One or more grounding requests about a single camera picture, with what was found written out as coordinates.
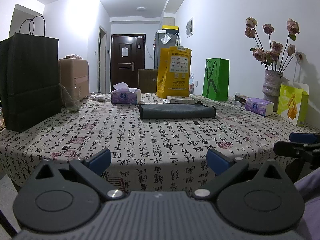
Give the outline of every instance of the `white vase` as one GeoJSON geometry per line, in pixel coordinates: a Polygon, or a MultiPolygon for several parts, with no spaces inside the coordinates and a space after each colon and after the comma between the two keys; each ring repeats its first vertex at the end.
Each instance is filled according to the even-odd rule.
{"type": "Polygon", "coordinates": [[[266,70],[264,75],[264,84],[262,92],[264,100],[273,103],[273,111],[278,110],[280,87],[282,82],[282,73],[275,70],[266,70]]]}

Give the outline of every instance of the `black bag handle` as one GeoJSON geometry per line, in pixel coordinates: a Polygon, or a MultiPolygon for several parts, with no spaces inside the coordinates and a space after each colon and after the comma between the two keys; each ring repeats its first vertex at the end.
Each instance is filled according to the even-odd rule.
{"type": "Polygon", "coordinates": [[[20,25],[19,33],[20,33],[20,31],[21,31],[22,25],[23,25],[26,21],[28,21],[28,20],[30,20],[30,22],[29,22],[29,33],[30,33],[30,35],[33,34],[33,32],[35,31],[35,22],[33,21],[33,19],[26,19],[26,20],[24,20],[23,23],[20,25]],[[30,30],[30,23],[31,23],[31,22],[33,23],[33,32],[32,32],[32,34],[31,34],[31,30],[30,30]]]}
{"type": "Polygon", "coordinates": [[[45,36],[45,19],[44,19],[44,17],[42,16],[42,15],[38,15],[38,16],[35,16],[35,17],[33,17],[33,19],[32,19],[32,21],[35,19],[35,18],[37,18],[37,17],[41,17],[42,19],[43,19],[43,21],[44,21],[44,31],[43,31],[43,36],[45,36]]]}

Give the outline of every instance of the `table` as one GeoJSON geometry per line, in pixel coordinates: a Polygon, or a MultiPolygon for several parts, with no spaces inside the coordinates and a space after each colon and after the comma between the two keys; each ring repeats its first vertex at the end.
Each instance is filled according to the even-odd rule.
{"type": "MultiPolygon", "coordinates": [[[[319,131],[294,126],[275,113],[263,117],[230,102],[191,97],[214,105],[217,117],[140,120],[137,105],[84,99],[79,113],[63,111],[23,133],[1,131],[0,166],[22,186],[43,158],[65,163],[109,148],[111,166],[102,176],[119,189],[190,193],[214,179],[206,163],[210,148],[252,163],[275,158],[285,167],[292,159],[275,157],[273,144],[288,140],[291,132],[319,131]]],[[[142,101],[163,103],[154,94],[142,94],[142,101]]]]}

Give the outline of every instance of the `silver screw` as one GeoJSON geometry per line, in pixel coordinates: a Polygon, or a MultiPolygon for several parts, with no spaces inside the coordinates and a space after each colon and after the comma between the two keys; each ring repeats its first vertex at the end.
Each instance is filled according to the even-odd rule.
{"type": "Polygon", "coordinates": [[[200,188],[195,191],[197,197],[207,197],[210,195],[210,191],[205,188],[200,188]]]}
{"type": "Polygon", "coordinates": [[[119,198],[123,195],[123,192],[119,189],[112,189],[108,191],[107,195],[111,198],[119,198]]]}

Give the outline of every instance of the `tile floor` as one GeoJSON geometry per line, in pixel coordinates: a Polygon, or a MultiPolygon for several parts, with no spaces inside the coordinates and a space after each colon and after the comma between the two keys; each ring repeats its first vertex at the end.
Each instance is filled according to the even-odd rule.
{"type": "MultiPolygon", "coordinates": [[[[0,174],[0,209],[2,213],[6,216],[12,226],[20,231],[17,220],[15,219],[12,211],[12,204],[17,196],[17,191],[14,188],[11,180],[4,173],[0,174]]],[[[0,239],[1,240],[10,240],[10,236],[4,229],[0,226],[0,239]]]]}

